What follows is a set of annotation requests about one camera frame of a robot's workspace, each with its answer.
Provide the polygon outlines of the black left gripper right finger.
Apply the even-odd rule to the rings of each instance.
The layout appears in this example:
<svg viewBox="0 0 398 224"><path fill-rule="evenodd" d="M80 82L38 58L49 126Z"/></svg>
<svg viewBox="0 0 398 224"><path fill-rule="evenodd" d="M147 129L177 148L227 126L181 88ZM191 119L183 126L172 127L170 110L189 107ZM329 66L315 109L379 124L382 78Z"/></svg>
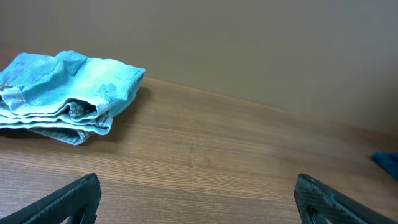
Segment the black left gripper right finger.
<svg viewBox="0 0 398 224"><path fill-rule="evenodd" d="M397 224L307 174L299 174L294 199L303 224Z"/></svg>

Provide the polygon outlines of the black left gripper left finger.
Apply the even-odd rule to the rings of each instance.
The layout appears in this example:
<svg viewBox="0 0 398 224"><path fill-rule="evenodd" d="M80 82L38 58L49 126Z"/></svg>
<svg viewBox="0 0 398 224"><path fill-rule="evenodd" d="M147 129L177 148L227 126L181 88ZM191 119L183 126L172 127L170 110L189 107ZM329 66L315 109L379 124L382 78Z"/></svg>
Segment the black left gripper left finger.
<svg viewBox="0 0 398 224"><path fill-rule="evenodd" d="M1 224L94 224L100 200L100 180L90 173L1 218Z"/></svg>

